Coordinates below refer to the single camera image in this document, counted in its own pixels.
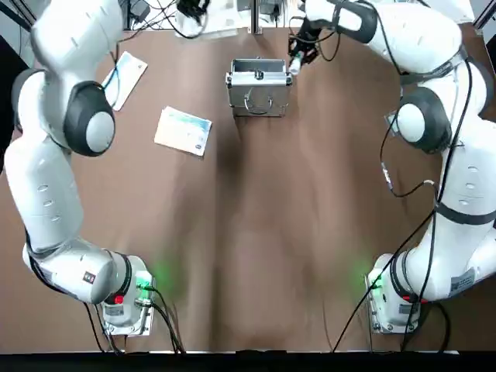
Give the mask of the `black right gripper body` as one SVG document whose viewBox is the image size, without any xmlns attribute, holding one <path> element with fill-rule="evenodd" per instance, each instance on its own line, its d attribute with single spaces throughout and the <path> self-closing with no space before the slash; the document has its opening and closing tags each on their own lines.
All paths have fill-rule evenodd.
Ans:
<svg viewBox="0 0 496 372">
<path fill-rule="evenodd" d="M 317 22 L 310 21 L 308 18 L 304 17 L 302 20 L 301 27 L 296 34 L 297 43 L 302 43 L 303 45 L 315 44 L 320 41 L 320 36 L 322 33 L 322 26 Z"/>
</svg>

